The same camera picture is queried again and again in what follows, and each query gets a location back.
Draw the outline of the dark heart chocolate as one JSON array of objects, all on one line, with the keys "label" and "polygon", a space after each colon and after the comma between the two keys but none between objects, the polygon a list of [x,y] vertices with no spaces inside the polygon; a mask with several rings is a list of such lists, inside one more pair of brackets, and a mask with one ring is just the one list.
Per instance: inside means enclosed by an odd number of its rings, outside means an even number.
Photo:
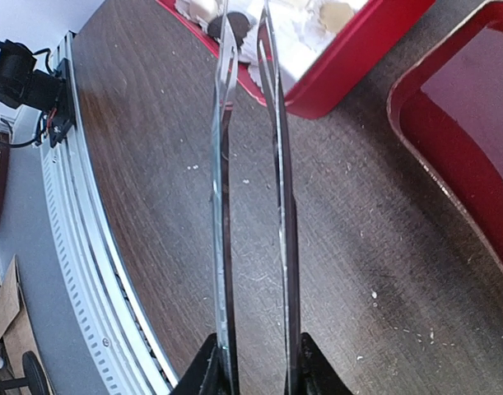
[{"label": "dark heart chocolate", "polygon": [[[244,38],[251,29],[249,19],[242,12],[229,12],[227,14],[227,20],[230,22],[237,47],[240,48],[244,43]],[[221,38],[221,28],[222,16],[217,16],[208,24],[207,35],[214,40],[219,40]]]}]

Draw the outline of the metal serving tongs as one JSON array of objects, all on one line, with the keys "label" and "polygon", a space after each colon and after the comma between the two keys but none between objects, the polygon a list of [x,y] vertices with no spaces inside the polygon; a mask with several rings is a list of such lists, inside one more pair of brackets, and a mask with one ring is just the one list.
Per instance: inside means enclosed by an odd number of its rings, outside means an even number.
[{"label": "metal serving tongs", "polygon": [[[268,10],[268,37],[258,40],[266,103],[244,115],[237,88],[236,43],[222,20],[212,102],[212,246],[229,263],[226,291],[234,324],[238,393],[299,394],[300,277],[296,200],[286,107]],[[258,375],[247,389],[243,373]]]}]

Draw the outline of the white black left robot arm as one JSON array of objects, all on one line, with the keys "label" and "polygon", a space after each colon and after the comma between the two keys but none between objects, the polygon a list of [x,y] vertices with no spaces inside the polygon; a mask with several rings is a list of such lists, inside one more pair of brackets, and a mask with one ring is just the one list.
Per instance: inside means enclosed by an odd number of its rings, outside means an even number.
[{"label": "white black left robot arm", "polygon": [[0,43],[0,101],[40,111],[34,143],[41,166],[55,253],[86,350],[108,394],[236,394],[229,263],[215,257],[217,330],[178,376],[137,297],[109,226],[82,122],[72,37],[58,47],[56,69],[39,70],[36,53]]}]

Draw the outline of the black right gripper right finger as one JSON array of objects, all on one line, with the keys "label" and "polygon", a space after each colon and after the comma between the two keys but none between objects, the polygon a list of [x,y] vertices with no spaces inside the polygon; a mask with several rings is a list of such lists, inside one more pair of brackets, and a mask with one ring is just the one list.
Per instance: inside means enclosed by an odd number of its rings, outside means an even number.
[{"label": "black right gripper right finger", "polygon": [[301,334],[301,373],[298,393],[304,395],[353,394],[307,332]]}]

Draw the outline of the red tin box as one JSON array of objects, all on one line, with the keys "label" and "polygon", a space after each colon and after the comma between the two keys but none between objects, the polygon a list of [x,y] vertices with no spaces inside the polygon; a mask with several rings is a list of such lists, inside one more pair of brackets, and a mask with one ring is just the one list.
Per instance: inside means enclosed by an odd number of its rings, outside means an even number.
[{"label": "red tin box", "polygon": [[[186,21],[171,4],[161,5],[190,30],[215,56],[219,44]],[[284,103],[290,114],[304,119],[318,119],[329,113],[363,76],[404,36],[431,7],[430,1],[365,1],[366,5],[338,33],[310,70],[289,90]],[[268,37],[265,18],[261,16],[258,40]],[[238,61],[236,80],[261,105],[266,103],[263,83],[257,87],[247,68]]]}]

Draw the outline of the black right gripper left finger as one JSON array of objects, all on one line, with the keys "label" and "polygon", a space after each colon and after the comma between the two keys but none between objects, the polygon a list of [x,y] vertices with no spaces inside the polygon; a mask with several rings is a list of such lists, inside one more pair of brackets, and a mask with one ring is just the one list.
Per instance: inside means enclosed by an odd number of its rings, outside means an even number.
[{"label": "black right gripper left finger", "polygon": [[184,376],[170,394],[229,394],[229,384],[222,372],[221,352],[217,347],[217,335],[215,333],[207,337]]}]

